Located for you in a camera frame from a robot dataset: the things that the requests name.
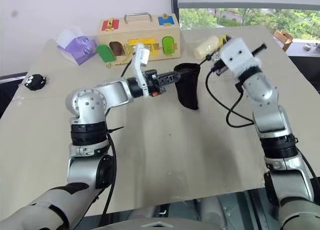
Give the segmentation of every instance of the table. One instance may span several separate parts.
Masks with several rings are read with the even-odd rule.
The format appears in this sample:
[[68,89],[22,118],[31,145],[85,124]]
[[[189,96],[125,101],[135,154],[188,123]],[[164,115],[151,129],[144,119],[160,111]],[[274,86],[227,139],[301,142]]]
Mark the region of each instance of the table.
[[[192,54],[195,44],[226,32],[242,37],[250,49],[263,42],[268,46],[259,54],[262,70],[278,87],[279,102],[287,110],[298,146],[320,175],[320,96],[266,28],[184,31],[181,58],[149,62],[145,69],[162,73],[182,62],[197,62]],[[205,89],[211,66],[204,63],[201,68],[197,111],[181,106],[173,86],[167,94],[138,98],[110,111],[109,128],[125,128],[112,134],[118,169],[108,212],[264,186],[264,154],[255,128],[227,126],[226,111]],[[76,88],[119,77],[123,67],[108,69],[98,55],[76,66],[63,58],[53,40],[48,41],[28,73],[47,76],[47,85],[35,92],[20,86],[0,120],[0,219],[46,190],[66,184],[71,115],[65,97]],[[239,96],[234,84],[230,72],[209,81],[212,91],[229,106]],[[250,116],[248,99],[243,99],[237,110]],[[244,123],[236,116],[231,121]],[[101,214],[108,191],[87,215]]]

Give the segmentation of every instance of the black cable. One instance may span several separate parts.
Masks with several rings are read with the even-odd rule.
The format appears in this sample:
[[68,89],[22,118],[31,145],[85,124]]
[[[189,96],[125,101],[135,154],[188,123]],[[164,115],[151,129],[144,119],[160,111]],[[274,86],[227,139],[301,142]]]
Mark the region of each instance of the black cable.
[[127,63],[127,65],[125,66],[124,70],[122,71],[122,73],[121,73],[121,76],[120,76],[120,77],[123,77],[123,76],[125,75],[125,73],[126,73],[126,71],[127,71],[128,67],[129,67],[129,65],[131,64],[131,61],[132,61],[132,60],[130,60],[130,61]]
[[[223,104],[221,101],[219,101],[219,100],[213,95],[213,93],[211,92],[211,90],[209,89],[208,81],[209,81],[209,77],[210,77],[211,74],[212,74],[212,71],[210,71],[210,72],[207,74],[206,79],[205,79],[205,87],[206,87],[206,90],[208,91],[208,93],[210,94],[210,96],[211,96],[219,105],[221,105],[222,107],[224,107],[225,109],[227,109],[227,110],[229,111],[230,108],[227,107],[225,104]],[[252,123],[251,125],[254,124],[254,122],[253,122],[250,118],[247,118],[247,117],[245,117],[245,116],[242,116],[241,114],[239,114],[238,112],[235,112],[235,111],[233,111],[233,110],[232,110],[231,112],[234,113],[234,114],[236,114],[237,116],[239,116],[239,117],[241,117],[241,118],[243,118],[243,119],[251,122],[251,123]]]
[[248,123],[248,124],[244,124],[244,125],[232,125],[230,122],[229,122],[229,117],[230,117],[230,114],[231,112],[233,111],[233,109],[237,106],[237,104],[239,104],[239,102],[241,101],[242,97],[244,96],[244,93],[243,92],[240,92],[240,96],[239,98],[237,99],[237,101],[234,103],[234,105],[229,109],[226,117],[225,117],[225,121],[226,123],[228,124],[228,126],[230,127],[234,127],[234,128],[241,128],[241,127],[245,127],[245,126],[251,126],[251,125],[254,125],[254,123]]
[[117,155],[116,155],[116,148],[115,148],[115,144],[114,141],[112,140],[111,136],[109,133],[107,133],[107,137],[109,139],[110,145],[111,145],[111,149],[112,149],[112,154],[113,154],[113,177],[112,177],[112,183],[111,183],[111,188],[110,188],[110,192],[108,195],[108,198],[106,200],[106,203],[104,205],[104,209],[99,221],[99,226],[103,226],[104,221],[105,221],[105,215],[107,214],[107,209],[109,207],[110,201],[111,201],[111,197],[115,188],[115,183],[116,183],[116,176],[117,176]]
[[306,157],[303,155],[303,153],[302,153],[298,148],[296,148],[296,149],[298,150],[298,152],[300,152],[303,161],[305,162],[305,164],[306,164],[306,166],[308,167],[308,169],[309,169],[312,177],[314,178],[314,184],[316,185],[317,190],[318,190],[318,193],[320,194],[320,181],[319,181],[319,179],[317,178],[314,170],[312,169],[310,163],[308,162],[308,160],[306,159]]

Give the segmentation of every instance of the window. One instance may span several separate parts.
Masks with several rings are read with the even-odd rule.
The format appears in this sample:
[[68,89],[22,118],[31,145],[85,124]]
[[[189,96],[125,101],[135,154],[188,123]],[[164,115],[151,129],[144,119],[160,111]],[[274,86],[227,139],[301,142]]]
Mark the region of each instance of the window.
[[180,9],[182,30],[264,25],[295,39],[320,40],[320,11],[288,9]]

